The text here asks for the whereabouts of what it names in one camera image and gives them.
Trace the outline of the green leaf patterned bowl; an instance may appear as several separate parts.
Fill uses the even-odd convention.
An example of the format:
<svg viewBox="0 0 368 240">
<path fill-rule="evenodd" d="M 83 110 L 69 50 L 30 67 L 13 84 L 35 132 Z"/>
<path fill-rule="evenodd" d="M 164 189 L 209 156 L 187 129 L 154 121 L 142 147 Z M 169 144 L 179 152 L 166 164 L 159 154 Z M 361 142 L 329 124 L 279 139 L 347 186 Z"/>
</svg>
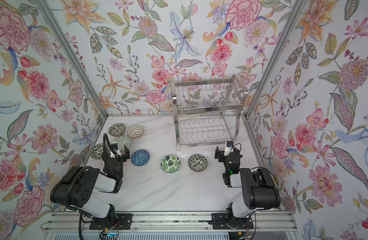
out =
<svg viewBox="0 0 368 240">
<path fill-rule="evenodd" d="M 167 155 L 161 160 L 161 169 L 165 173 L 176 173 L 181 167 L 181 160 L 176 155 Z"/>
</svg>

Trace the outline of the pink bowl dark floral inside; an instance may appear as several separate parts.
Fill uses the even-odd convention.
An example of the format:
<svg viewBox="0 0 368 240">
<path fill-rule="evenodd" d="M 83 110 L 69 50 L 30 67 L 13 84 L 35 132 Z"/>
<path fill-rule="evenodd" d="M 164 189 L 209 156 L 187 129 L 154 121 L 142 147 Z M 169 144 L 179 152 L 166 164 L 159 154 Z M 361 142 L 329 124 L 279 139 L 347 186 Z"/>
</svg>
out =
<svg viewBox="0 0 368 240">
<path fill-rule="evenodd" d="M 208 161 L 201 154 L 194 154 L 188 159 L 188 166 L 194 172 L 203 172 L 208 167 Z"/>
</svg>

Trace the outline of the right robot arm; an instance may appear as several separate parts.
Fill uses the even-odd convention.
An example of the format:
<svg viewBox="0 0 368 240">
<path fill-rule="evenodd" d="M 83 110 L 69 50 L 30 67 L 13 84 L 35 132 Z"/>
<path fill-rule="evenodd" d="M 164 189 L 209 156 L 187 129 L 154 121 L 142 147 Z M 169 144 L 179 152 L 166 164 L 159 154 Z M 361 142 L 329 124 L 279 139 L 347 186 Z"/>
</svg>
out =
<svg viewBox="0 0 368 240">
<path fill-rule="evenodd" d="M 240 150 L 231 141 L 225 150 L 215 149 L 214 158 L 224 165 L 224 184 L 229 188 L 241 189 L 242 195 L 225 210 L 225 219 L 220 224 L 231 229 L 248 226 L 251 215 L 262 210 L 280 206 L 280 196 L 271 172 L 265 168 L 241 168 Z"/>
</svg>

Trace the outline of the stainless steel dish rack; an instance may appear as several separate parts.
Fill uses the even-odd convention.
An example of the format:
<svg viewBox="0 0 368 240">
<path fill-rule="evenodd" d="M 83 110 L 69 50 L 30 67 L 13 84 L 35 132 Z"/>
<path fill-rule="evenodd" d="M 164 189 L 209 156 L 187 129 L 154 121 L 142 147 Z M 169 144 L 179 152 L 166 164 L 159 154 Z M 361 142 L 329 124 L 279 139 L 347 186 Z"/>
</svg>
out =
<svg viewBox="0 0 368 240">
<path fill-rule="evenodd" d="M 238 76 L 171 82 L 176 146 L 236 141 L 248 89 Z"/>
</svg>

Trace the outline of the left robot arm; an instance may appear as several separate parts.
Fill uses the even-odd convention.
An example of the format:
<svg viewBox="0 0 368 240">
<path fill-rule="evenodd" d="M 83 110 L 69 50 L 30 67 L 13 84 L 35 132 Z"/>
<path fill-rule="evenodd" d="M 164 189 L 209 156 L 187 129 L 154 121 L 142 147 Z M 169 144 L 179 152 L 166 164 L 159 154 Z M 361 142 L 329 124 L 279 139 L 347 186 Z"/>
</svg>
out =
<svg viewBox="0 0 368 240">
<path fill-rule="evenodd" d="M 123 184 L 124 161 L 128 159 L 130 152 L 126 149 L 124 154 L 115 157 L 104 155 L 103 172 L 90 166 L 72 167 L 52 189 L 51 202 L 91 217 L 100 227 L 115 226 L 120 222 L 115 207 L 94 196 L 93 191 L 118 193 Z"/>
</svg>

